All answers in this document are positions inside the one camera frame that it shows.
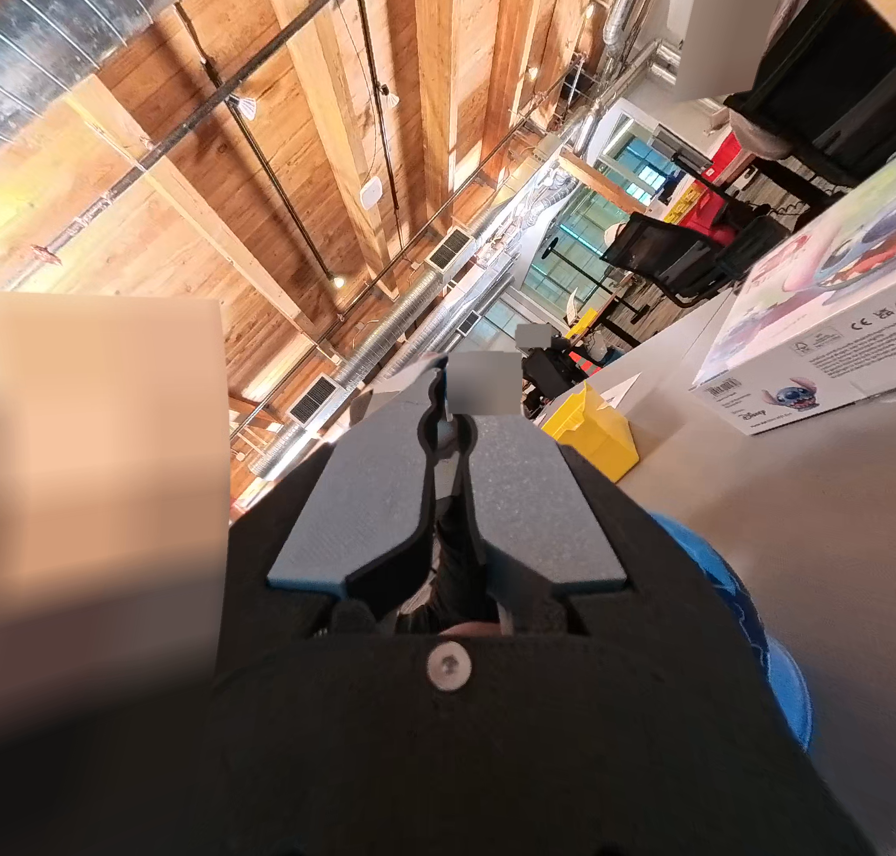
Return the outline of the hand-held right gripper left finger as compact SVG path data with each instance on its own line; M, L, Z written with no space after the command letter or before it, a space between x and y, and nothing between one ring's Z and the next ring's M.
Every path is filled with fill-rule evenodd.
M357 600L375 617L417 593L432 560L443 369L418 366L336 441L268 573L270 587Z

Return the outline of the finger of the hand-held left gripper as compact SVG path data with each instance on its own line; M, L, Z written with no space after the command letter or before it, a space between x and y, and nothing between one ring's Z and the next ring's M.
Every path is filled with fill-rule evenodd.
M409 388L419 377L432 369L444 369L447 354L424 352L409 361L403 368L387 376L381 375L354 398L349 407L349 428L359 425L367 414L397 397Z

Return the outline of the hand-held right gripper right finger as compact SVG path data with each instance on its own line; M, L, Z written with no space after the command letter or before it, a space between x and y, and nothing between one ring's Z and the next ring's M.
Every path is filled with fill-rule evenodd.
M579 595L628 576L558 443L520 415L457 416L469 534L511 633L564 630Z

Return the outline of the blue puzzle ball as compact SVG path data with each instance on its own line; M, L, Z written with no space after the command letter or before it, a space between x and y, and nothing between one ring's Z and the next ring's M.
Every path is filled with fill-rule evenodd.
M790 651L766 631L751 594L715 548L678 520L653 512L652 518L699 567L734 617L760 664L788 727L802 750L809 750L814 728L812 696Z

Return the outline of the printed puzzle box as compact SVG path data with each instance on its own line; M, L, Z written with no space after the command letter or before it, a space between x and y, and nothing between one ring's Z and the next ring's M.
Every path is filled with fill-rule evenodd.
M895 162L751 269L690 386L746 435L895 389Z

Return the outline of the ceiling air vent grille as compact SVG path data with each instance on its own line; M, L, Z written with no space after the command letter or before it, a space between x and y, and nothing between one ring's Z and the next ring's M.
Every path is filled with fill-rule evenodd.
M456 273L456 269L469 259L475 249L475 239L465 229L452 225L424 261L443 280L448 280Z
M338 385L328 375L319 374L287 413L296 423L308 425L338 390Z

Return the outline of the yellow plastic crate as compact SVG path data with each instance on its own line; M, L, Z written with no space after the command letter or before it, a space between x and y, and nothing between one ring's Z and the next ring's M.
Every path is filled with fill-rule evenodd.
M641 461L627 419L588 384L560 397L540 428L575 449L610 481L618 482Z

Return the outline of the black mesh office chair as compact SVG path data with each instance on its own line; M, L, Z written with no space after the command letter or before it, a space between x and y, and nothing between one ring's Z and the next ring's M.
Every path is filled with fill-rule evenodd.
M724 105L838 186L895 149L895 34L867 0L808 0L773 42L754 87Z
M709 300L735 281L709 237L634 212L619 226L603 260L654 285L680 309Z

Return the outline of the ribbed silver air duct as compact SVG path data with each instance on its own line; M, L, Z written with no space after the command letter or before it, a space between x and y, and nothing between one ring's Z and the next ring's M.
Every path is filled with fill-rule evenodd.
M580 150L588 143L596 110L580 110L558 131L545 134L533 154L507 179L492 204L464 228L476 241L475 252L443 280L425 263L420 276L355 348L349 358L328 375L339 387L308 425L293 419L278 433L248 469L263 481L273 481L321 433L339 419L356 392L381 362L385 374L396 372L410 357L444 338L444 331L462 319L488 287L502 283L521 252L526 235L548 209L570 196L577 179L564 172L559 158L565 147Z

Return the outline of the large silver air duct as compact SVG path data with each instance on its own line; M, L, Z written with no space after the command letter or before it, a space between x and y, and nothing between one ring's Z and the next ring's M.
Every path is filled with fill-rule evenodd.
M176 1L1 0L2 146Z

